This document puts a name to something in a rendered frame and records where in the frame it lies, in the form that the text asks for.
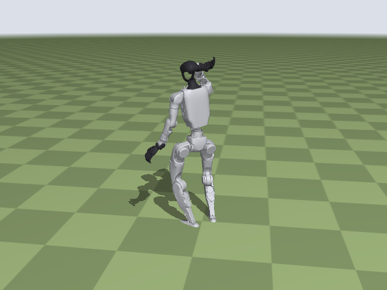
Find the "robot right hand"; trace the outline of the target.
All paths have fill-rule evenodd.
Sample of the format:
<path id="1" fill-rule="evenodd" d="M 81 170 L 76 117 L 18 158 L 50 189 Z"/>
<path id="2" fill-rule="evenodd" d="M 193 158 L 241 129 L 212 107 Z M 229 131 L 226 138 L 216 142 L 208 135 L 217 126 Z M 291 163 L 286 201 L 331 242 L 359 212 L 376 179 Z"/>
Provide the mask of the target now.
<path id="1" fill-rule="evenodd" d="M 213 60 L 211 61 L 208 61 L 204 64 L 202 63 L 199 63 L 199 70 L 196 70 L 196 72 L 198 71 L 205 71 L 205 72 L 208 72 L 209 69 L 212 69 L 213 66 L 215 65 L 215 57 L 213 57 Z"/>

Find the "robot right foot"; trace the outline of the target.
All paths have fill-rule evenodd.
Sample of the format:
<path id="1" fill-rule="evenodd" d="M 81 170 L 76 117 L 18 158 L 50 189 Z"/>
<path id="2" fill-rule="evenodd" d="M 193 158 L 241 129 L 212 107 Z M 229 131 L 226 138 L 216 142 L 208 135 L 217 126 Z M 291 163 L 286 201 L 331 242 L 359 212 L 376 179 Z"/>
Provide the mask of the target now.
<path id="1" fill-rule="evenodd" d="M 209 218 L 209 215 L 210 215 L 210 214 L 209 214 L 209 211 L 207 212 L 207 215 L 208 215 L 208 218 Z M 216 222 L 216 218 L 214 219 L 213 216 L 212 216 L 212 219 L 209 218 L 209 220 L 210 220 L 211 222 Z"/>

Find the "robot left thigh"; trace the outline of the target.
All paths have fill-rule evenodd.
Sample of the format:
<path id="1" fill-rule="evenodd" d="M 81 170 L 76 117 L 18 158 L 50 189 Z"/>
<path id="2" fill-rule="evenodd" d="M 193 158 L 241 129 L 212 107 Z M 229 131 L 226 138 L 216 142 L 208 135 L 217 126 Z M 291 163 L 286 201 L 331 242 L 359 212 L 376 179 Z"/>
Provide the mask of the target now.
<path id="1" fill-rule="evenodd" d="M 185 141 L 183 143 L 176 143 L 172 150 L 170 160 L 170 176 L 172 186 L 175 182 L 181 185 L 182 191 L 185 191 L 187 185 L 184 180 L 181 179 L 181 174 L 184 167 L 184 158 L 188 156 L 190 151 L 190 143 Z"/>

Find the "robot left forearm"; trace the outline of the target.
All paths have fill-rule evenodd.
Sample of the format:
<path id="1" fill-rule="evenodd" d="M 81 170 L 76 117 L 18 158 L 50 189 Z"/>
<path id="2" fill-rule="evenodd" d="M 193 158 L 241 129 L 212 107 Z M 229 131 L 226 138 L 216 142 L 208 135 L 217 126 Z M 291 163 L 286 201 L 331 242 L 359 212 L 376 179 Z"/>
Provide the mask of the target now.
<path id="1" fill-rule="evenodd" d="M 172 129 L 169 128 L 169 126 L 170 126 L 170 120 L 166 119 L 165 124 L 164 124 L 164 128 L 163 128 L 163 132 L 161 133 L 160 139 L 157 143 L 159 146 L 164 143 L 165 144 L 164 147 L 166 147 L 166 143 L 168 141 L 168 138 L 169 138 L 170 134 L 172 133 Z"/>

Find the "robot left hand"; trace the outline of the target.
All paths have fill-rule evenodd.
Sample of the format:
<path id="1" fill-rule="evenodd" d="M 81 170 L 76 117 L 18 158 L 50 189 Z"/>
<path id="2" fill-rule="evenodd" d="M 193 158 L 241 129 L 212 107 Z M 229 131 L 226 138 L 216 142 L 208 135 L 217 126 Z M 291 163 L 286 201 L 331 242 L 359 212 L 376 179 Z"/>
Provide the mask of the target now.
<path id="1" fill-rule="evenodd" d="M 150 147 L 145 154 L 146 161 L 149 163 L 151 163 L 151 158 L 157 153 L 158 149 L 162 150 L 162 148 L 165 146 L 164 143 L 160 146 L 157 143 L 155 145 L 156 146 Z"/>

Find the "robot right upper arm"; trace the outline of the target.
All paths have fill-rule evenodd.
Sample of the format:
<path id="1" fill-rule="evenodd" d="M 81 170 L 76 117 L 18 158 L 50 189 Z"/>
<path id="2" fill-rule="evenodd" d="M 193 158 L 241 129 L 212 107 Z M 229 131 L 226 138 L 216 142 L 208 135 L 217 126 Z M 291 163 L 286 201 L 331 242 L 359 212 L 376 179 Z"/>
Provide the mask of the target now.
<path id="1" fill-rule="evenodd" d="M 196 78 L 197 82 L 201 82 L 202 85 L 205 85 L 208 88 L 209 95 L 211 93 L 213 93 L 212 83 L 207 78 L 205 78 L 204 76 L 202 76 L 200 78 L 195 76 L 195 78 Z"/>

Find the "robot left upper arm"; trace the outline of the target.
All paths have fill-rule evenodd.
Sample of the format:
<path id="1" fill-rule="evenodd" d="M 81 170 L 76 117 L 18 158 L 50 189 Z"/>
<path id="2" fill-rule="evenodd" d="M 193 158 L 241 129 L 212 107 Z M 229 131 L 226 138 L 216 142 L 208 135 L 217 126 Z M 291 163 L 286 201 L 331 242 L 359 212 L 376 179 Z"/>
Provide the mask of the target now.
<path id="1" fill-rule="evenodd" d="M 169 105 L 169 120 L 170 120 L 170 126 L 169 128 L 174 128 L 177 126 L 177 116 L 178 116 L 178 109 L 179 104 L 183 101 L 183 92 L 175 92 L 171 94 L 169 97 L 170 105 Z"/>

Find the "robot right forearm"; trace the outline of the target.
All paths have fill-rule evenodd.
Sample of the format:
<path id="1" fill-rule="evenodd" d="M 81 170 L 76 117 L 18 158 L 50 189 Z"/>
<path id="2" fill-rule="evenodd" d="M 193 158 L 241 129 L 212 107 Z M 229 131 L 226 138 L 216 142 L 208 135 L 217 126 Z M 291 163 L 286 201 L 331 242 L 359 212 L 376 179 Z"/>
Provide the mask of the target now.
<path id="1" fill-rule="evenodd" d="M 199 63 L 197 63 L 197 64 L 199 65 Z M 205 77 L 203 71 L 198 71 L 198 72 L 195 71 L 195 76 L 198 77 L 198 78 L 200 78 L 200 77 L 202 77 L 202 76 Z"/>

